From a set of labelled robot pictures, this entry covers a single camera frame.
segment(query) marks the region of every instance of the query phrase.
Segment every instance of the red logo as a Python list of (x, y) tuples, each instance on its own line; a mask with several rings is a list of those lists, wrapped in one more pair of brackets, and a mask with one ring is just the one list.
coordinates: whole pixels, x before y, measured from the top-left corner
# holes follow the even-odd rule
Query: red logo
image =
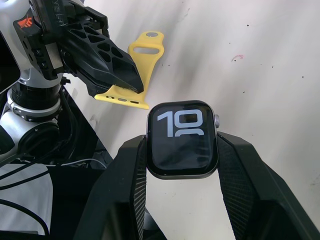
[(20, 28), (28, 28), (32, 25), (32, 17), (26, 16), (25, 19), (18, 21)]

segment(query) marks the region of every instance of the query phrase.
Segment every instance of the yellow watch band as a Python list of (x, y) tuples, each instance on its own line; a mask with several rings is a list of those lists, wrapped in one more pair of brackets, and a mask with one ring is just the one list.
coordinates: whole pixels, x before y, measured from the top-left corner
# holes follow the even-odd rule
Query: yellow watch band
[[(164, 35), (161, 32), (146, 31), (143, 32), (139, 36), (139, 38), (131, 43), (128, 47), (128, 53), (132, 57), (141, 77), (144, 89), (143, 92), (137, 94), (129, 89), (113, 85), (107, 92), (97, 94), (94, 96), (94, 98), (100, 101), (106, 101), (114, 104), (121, 104), (141, 109), (149, 109), (148, 104), (145, 103), (145, 97), (154, 67), (158, 59), (161, 58), (165, 52), (163, 40)], [(135, 48), (157, 49), (158, 53), (139, 53), (135, 51)]]

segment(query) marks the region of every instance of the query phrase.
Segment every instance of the white backdrop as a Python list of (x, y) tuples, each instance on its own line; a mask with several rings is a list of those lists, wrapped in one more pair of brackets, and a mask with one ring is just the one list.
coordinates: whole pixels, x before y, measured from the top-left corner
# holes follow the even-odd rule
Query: white backdrop
[[(219, 130), (252, 143), (320, 229), (320, 1), (85, 4), (108, 16), (110, 38), (124, 50), (144, 31), (164, 33), (150, 107), (207, 102), (220, 115)], [(147, 110), (98, 102), (78, 79), (68, 90), (113, 157), (124, 141), (146, 132)], [(169, 240), (234, 239), (217, 172), (184, 181), (149, 174), (147, 208)]]

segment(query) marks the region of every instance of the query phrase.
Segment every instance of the watch crown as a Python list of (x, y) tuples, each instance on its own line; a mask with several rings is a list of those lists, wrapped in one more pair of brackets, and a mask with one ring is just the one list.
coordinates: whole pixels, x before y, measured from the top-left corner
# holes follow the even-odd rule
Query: watch crown
[(219, 128), (219, 126), (220, 126), (220, 117), (219, 117), (219, 115), (215, 114), (213, 117), (214, 117), (215, 127)]

